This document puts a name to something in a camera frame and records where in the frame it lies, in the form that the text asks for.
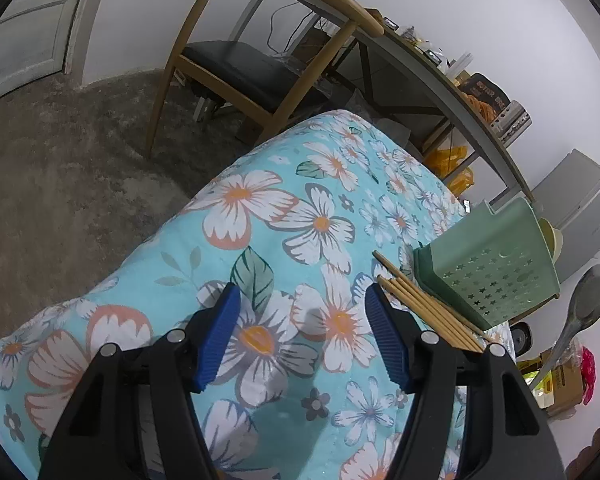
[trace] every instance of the floor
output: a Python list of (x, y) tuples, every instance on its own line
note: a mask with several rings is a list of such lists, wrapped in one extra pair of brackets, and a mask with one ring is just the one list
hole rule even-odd
[(144, 132), (158, 74), (75, 91), (62, 75), (0, 99), (0, 337), (80, 296), (248, 151), (240, 116), (193, 121), (173, 84), (150, 161)]

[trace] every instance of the snack package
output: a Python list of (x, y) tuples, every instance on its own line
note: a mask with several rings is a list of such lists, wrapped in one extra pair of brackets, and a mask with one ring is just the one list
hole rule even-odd
[[(526, 384), (531, 384), (531, 381), (534, 380), (535, 376), (538, 372), (529, 372), (528, 374), (524, 374)], [(534, 399), (538, 403), (541, 409), (548, 408), (551, 406), (554, 401), (554, 380), (552, 378), (551, 372), (549, 372), (544, 380), (538, 384), (531, 392), (534, 396)]]

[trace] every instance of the floral blanket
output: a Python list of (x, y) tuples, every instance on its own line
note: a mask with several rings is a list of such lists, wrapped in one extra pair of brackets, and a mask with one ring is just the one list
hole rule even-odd
[[(35, 479), (100, 346), (146, 345), (233, 282), (237, 326), (216, 381), (193, 396), (220, 478), (381, 479), (412, 399), (388, 379), (365, 317), (365, 289), (388, 274), (371, 253), (408, 270), (410, 246), (463, 214), (350, 112), (298, 124), (224, 170), (90, 293), (0, 340), (0, 443)], [(511, 348), (509, 329), (499, 334)], [(456, 396), (443, 479), (462, 439), (464, 391)], [(161, 478), (159, 455), (147, 462)]]

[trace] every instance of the wooden chopsticks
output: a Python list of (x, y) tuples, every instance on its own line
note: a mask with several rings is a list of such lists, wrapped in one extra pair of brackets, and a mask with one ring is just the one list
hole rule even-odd
[(395, 296), (406, 307), (413, 310), (421, 320), (435, 330), (450, 345), (464, 350), (482, 352), (483, 348), (476, 341), (472, 331), (485, 338), (488, 342), (494, 342), (461, 314), (440, 303), (436, 298), (411, 283), (411, 280), (401, 273), (400, 269), (395, 267), (394, 264), (378, 251), (374, 251), (373, 255), (394, 275), (394, 278), (390, 280), (382, 276), (377, 277), (378, 283), (382, 288)]

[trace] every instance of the door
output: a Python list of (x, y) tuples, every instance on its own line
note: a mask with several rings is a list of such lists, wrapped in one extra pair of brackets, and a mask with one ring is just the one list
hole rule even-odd
[(0, 96), (59, 72), (78, 0), (13, 0), (0, 17)]

